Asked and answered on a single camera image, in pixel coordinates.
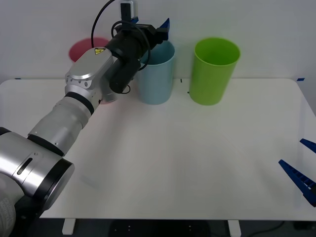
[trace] green cup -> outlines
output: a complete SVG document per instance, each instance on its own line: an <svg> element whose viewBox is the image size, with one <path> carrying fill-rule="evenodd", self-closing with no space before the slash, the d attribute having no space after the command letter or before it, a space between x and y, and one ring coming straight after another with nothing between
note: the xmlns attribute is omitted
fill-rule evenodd
<svg viewBox="0 0 316 237"><path fill-rule="evenodd" d="M239 57L238 46L227 39L207 38L198 42L190 83L191 98L201 105L220 102Z"/></svg>

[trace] table surface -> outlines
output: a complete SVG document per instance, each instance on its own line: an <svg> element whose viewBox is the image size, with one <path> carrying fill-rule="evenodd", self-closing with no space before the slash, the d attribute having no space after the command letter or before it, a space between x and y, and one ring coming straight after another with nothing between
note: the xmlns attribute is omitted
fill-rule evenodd
<svg viewBox="0 0 316 237"><path fill-rule="evenodd" d="M232 79L215 106L175 79L162 105L128 95L101 105L65 156L76 170L42 217L313 220L316 210L282 170L316 180L316 118L296 82ZM23 136L64 96L63 80L0 86L0 126Z"/></svg>

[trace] warning label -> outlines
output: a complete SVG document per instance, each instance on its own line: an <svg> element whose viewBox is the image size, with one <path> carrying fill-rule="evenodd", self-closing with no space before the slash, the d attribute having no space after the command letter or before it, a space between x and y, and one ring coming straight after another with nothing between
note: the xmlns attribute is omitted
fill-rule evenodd
<svg viewBox="0 0 316 237"><path fill-rule="evenodd" d="M105 48L95 48L94 49L95 55L98 55L99 53L102 53L104 50L105 50Z"/></svg>

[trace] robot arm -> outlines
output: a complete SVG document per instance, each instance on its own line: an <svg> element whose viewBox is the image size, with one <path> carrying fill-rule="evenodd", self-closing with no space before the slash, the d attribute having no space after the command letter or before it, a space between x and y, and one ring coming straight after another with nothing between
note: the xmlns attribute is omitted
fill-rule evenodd
<svg viewBox="0 0 316 237"><path fill-rule="evenodd" d="M105 47L88 50L73 64L65 76L65 97L28 138L0 128L0 173L24 194L10 198L10 192L0 193L0 237L25 235L33 220L53 205L75 169L63 156L101 100L115 100L113 92L124 91L148 48L168 39L167 28L136 26L122 23Z"/></svg>

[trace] black cable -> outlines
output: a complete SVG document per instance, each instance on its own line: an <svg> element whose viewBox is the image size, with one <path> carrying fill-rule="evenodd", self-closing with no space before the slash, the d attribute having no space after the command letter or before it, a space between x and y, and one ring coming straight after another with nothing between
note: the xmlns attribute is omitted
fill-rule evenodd
<svg viewBox="0 0 316 237"><path fill-rule="evenodd" d="M127 86L128 86L129 91L128 92L122 92L121 94L128 94L128 93L130 93L130 86L129 85L127 85Z"/></svg>
<svg viewBox="0 0 316 237"><path fill-rule="evenodd" d="M113 3L115 0L109 0L104 6L103 8L101 8L101 10L99 11L99 14L97 15L97 17L94 20L93 26L92 26L92 31L91 31L91 46L92 48L94 48L94 43L93 43L93 34L94 34L94 29L95 26L97 25L97 22L102 14L102 12L105 10L105 8L107 8L111 3Z"/></svg>
<svg viewBox="0 0 316 237"><path fill-rule="evenodd" d="M282 221L280 224L278 224L276 227L273 227L271 229L268 230L264 230L264 231L257 231L252 233L251 235L249 235L248 237L254 237L255 235L261 234L261 233L265 233L265 232L270 232L270 231L275 231L276 229L280 228L281 226L283 226L285 223L285 221Z"/></svg>
<svg viewBox="0 0 316 237"><path fill-rule="evenodd" d="M118 24L121 24L121 23L126 23L126 24L128 24L128 25L133 26L134 28L136 28L136 29L142 34L142 36L143 36L143 38L144 38L144 40L145 40L145 42L146 42L146 45L147 45L147 48L148 48L148 57L147 57L147 60L146 60L146 62L145 62L145 64L144 64L144 66L139 69L139 71L141 71L141 70L143 70L143 69L148 65L149 59L150 59L150 56L151 56L151 50L150 50L149 41L148 41L148 39L147 39L145 33L144 33L135 23L131 23L131 22L128 22L128 21L116 21L116 22L112 25L112 28L111 28L111 36L112 36L112 38L114 38L114 28L115 28L115 26L117 26Z"/></svg>

